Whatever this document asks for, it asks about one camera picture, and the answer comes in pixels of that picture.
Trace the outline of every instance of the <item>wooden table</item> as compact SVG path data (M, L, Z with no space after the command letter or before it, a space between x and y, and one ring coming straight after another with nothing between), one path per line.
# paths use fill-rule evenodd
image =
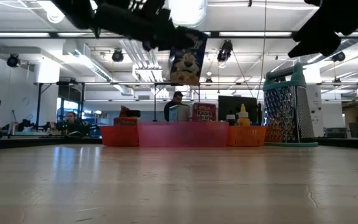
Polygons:
M358 224L358 149L1 149L0 223Z

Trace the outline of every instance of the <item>yellow bottle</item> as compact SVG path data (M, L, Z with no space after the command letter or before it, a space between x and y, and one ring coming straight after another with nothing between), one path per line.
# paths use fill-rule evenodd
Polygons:
M241 104L241 111L239 113L239 119L237 120L239 126L250 126L250 121L248 119L248 112L246 111L246 106Z

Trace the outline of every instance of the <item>red plastic bin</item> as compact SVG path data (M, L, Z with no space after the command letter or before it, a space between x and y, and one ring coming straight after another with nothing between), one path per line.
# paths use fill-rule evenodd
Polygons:
M226 122L140 122L141 147L226 147Z
M105 146L138 146L137 126L101 126L102 142Z

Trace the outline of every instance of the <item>orange basket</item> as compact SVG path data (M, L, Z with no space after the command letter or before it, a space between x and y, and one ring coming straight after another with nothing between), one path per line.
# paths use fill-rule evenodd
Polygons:
M105 146L138 146L137 126L101 126L102 142Z
M230 126L227 145L234 147L263 146L266 126Z

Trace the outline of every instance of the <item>chair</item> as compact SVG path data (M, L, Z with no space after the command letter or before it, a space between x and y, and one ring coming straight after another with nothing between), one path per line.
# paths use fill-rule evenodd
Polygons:
M351 137L358 138L358 123L349 123L349 128L351 130Z

